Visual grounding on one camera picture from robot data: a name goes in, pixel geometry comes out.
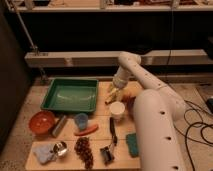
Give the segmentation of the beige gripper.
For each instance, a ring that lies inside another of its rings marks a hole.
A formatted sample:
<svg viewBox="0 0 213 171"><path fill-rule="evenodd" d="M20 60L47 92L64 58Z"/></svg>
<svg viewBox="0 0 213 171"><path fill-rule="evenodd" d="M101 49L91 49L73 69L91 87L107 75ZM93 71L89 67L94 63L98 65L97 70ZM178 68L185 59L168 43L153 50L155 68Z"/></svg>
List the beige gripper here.
<svg viewBox="0 0 213 171"><path fill-rule="evenodd" d="M124 89L125 86L126 86L126 84L112 83L107 89L108 96L112 96L115 92L117 92L116 96L115 96L115 100L122 101L122 99L124 97L124 92L120 91L120 90Z"/></svg>

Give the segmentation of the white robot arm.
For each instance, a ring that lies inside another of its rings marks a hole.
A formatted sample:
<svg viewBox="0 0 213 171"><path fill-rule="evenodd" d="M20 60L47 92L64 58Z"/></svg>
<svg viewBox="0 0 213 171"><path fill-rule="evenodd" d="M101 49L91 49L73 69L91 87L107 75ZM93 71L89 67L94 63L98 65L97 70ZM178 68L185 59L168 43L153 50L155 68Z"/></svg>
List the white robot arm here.
<svg viewBox="0 0 213 171"><path fill-rule="evenodd" d="M144 69L139 55L123 51L118 63L114 87L123 89L131 75L143 87L133 105L141 171L187 171L173 124L185 113L184 99Z"/></svg>

